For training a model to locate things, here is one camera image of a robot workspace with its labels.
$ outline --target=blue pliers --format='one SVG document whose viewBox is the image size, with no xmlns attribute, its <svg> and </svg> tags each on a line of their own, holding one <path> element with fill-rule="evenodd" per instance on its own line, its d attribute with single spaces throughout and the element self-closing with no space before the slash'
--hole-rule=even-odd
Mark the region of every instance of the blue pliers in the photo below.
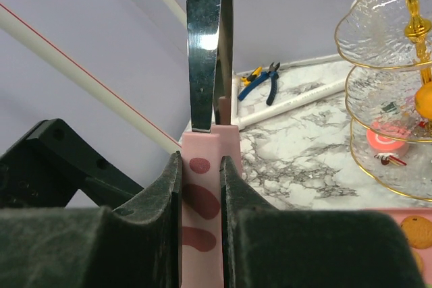
<svg viewBox="0 0 432 288">
<path fill-rule="evenodd" d="M 261 72 L 261 75 L 257 77 L 254 81 L 252 81 L 249 86 L 245 87 L 241 93 L 238 95 L 238 100 L 242 101 L 246 98 L 246 96 L 254 90 L 259 84 L 262 84 L 265 80 L 269 79 L 271 80 L 271 88 L 270 88 L 270 94 L 269 97 L 266 100 L 267 106 L 271 106 L 273 104 L 273 101 L 276 97 L 277 92 L 277 79 L 279 78 L 279 74 L 277 70 L 281 66 L 281 63 L 277 63 L 274 65 L 274 62 L 270 65 L 269 71 Z"/>
</svg>

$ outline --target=gold rim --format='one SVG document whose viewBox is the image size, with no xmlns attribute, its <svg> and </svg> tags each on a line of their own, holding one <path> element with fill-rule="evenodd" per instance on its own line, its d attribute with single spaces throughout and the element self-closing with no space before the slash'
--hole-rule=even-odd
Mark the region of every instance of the gold rim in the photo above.
<svg viewBox="0 0 432 288">
<path fill-rule="evenodd" d="M 409 143 L 432 143 L 432 138 L 429 140 L 414 140 L 414 139 L 410 140 L 409 138 L 408 139 L 407 138 L 396 138 L 394 136 L 384 134 L 384 133 L 382 133 L 376 129 L 373 129 L 371 126 L 367 125 L 366 123 L 363 123 L 357 116 L 355 116 L 355 114 L 351 111 L 351 109 L 348 106 L 348 80 L 350 79 L 350 76 L 355 69 L 356 69 L 356 67 L 353 67 L 351 69 L 351 71 L 346 76 L 346 80 L 345 80 L 345 109 L 348 112 L 348 114 L 351 116 L 351 118 L 353 118 L 353 120 L 355 120 L 357 123 L 359 123 L 364 128 L 369 129 L 372 132 L 374 132 L 380 136 L 383 136 L 385 138 L 390 138 L 390 139 L 395 140 L 395 141 L 409 142 Z"/>
<path fill-rule="evenodd" d="M 381 70 L 397 70 L 397 69 L 411 69 L 414 67 L 425 67 L 427 65 L 431 65 L 432 64 L 432 60 L 429 60 L 427 62 L 419 62 L 419 63 L 413 63 L 410 65 L 399 65 L 399 66 L 394 66 L 394 67 L 378 67 L 378 66 L 374 66 L 374 65 L 367 65 L 367 64 L 363 64 L 363 63 L 359 63 L 359 62 L 355 62 L 349 58 L 347 58 L 341 50 L 341 46 L 339 44 L 338 38 L 337 38 L 337 34 L 339 31 L 339 27 L 340 25 L 344 22 L 344 20 L 346 20 L 348 18 L 349 15 L 351 15 L 351 13 L 354 11 L 354 9 L 356 8 L 356 6 L 358 5 L 358 3 L 360 3 L 362 0 L 358 0 L 356 1 L 356 3 L 352 6 L 352 8 L 350 9 L 350 11 L 340 20 L 339 23 L 337 23 L 336 29 L 335 29 L 335 33 L 334 33 L 334 39 L 335 39 L 335 43 L 336 43 L 336 47 L 337 47 L 337 51 L 339 53 L 339 55 L 346 61 L 355 64 L 359 67 L 367 67 L 369 69 L 381 69 Z"/>
<path fill-rule="evenodd" d="M 397 189 L 394 189 L 394 188 L 390 187 L 386 183 L 383 183 L 376 175 L 373 175 L 371 172 L 367 171 L 362 166 L 362 164 L 360 163 L 360 161 L 356 158 L 356 155 L 354 154 L 354 148 L 353 148 L 353 144 L 352 144 L 352 141 L 354 139 L 354 136 L 353 136 L 353 133 L 352 133 L 352 126 L 353 126 L 354 123 L 355 123 L 355 120 L 351 119 L 351 122 L 350 122 L 350 152 L 351 152 L 352 159 L 358 165 L 358 167 L 361 169 L 361 171 L 363 171 L 364 173 L 366 173 L 369 177 L 372 177 L 377 183 L 379 183 L 380 185 L 382 185 L 384 188 L 387 188 L 391 192 L 394 192 L 395 194 L 398 194 L 398 195 L 401 195 L 401 196 L 404 196 L 404 197 L 408 197 L 408 198 L 414 198 L 414 199 L 418 199 L 418 200 L 423 200 L 425 202 L 432 202 L 432 198 L 424 198 L 424 197 L 419 197 L 419 196 L 413 196 L 413 195 L 407 194 L 405 192 L 401 192 L 401 191 L 399 191 Z"/>
</svg>

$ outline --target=metal tongs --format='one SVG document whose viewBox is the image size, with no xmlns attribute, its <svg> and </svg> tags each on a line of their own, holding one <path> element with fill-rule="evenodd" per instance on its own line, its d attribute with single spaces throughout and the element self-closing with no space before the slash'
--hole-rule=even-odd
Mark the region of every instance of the metal tongs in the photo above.
<svg viewBox="0 0 432 288">
<path fill-rule="evenodd" d="M 193 132 L 231 123 L 233 0 L 186 0 Z"/>
</svg>

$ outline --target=gray wall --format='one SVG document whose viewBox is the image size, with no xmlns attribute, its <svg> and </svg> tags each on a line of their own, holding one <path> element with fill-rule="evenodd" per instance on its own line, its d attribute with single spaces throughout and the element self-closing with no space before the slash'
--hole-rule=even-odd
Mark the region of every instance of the gray wall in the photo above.
<svg viewBox="0 0 432 288">
<path fill-rule="evenodd" d="M 180 137 L 189 114 L 186 32 L 160 0 L 1 1 Z M 236 71 L 335 53 L 333 30 L 352 1 L 234 0 Z M 37 121 L 60 117 L 136 181 L 158 176 L 167 155 L 150 139 L 2 31 L 0 44 L 0 152 Z"/>
</svg>

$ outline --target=yellow tool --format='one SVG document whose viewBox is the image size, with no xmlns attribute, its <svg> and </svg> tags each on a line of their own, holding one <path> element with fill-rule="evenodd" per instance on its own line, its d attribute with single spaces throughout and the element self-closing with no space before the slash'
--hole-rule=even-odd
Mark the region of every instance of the yellow tool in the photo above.
<svg viewBox="0 0 432 288">
<path fill-rule="evenodd" d="M 262 70 L 263 70 L 263 67 L 258 67 L 249 76 L 241 77 L 240 79 L 243 81 L 244 85 L 247 87 L 250 85 L 250 83 L 252 81 L 254 81 L 257 77 L 259 77 Z"/>
</svg>

